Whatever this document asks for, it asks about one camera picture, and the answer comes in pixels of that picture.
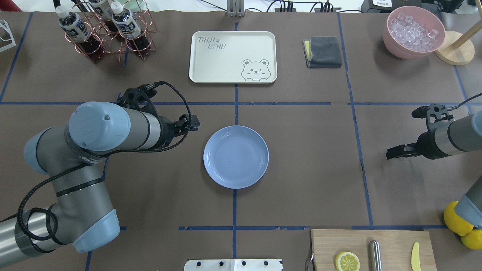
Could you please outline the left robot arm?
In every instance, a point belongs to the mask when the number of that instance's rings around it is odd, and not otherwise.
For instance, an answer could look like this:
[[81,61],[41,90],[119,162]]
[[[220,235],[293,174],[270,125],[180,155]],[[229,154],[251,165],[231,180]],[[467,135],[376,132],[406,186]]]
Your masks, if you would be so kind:
[[150,104],[92,101],[79,105],[65,125],[29,139],[26,162],[49,178],[1,221],[1,267],[64,245],[85,253],[114,240],[121,229],[99,163],[115,153],[172,149],[174,137],[185,138],[199,125],[190,111],[170,121]]

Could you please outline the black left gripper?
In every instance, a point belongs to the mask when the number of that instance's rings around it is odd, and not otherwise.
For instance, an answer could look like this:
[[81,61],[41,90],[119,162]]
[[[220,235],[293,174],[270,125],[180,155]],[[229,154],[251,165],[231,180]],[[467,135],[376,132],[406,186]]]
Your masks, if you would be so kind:
[[200,121],[196,115],[182,115],[178,121],[170,121],[169,119],[160,116],[161,135],[160,147],[165,148],[170,146],[170,143],[175,137],[186,135],[187,132],[198,131]]

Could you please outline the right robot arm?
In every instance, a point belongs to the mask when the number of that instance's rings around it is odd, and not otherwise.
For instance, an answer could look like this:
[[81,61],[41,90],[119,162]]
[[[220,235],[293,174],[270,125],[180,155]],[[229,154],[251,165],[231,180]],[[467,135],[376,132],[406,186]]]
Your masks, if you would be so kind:
[[[407,145],[394,146],[387,150],[386,158],[408,158],[424,156],[436,160],[465,152],[482,149],[482,113],[466,116],[455,121],[435,124],[420,134],[417,141]],[[455,213],[481,229],[481,178],[470,187],[455,207]]]

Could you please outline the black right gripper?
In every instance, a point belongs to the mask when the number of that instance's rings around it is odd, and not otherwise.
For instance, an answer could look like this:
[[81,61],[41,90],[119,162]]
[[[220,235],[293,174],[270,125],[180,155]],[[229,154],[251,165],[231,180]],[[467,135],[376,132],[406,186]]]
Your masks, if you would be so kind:
[[418,137],[415,143],[408,144],[407,147],[412,148],[412,150],[405,151],[406,145],[394,146],[390,149],[387,149],[387,160],[392,158],[416,156],[424,156],[425,158],[436,160],[438,158],[445,158],[449,156],[449,154],[446,154],[439,149],[435,142],[435,135],[430,132],[424,132]]

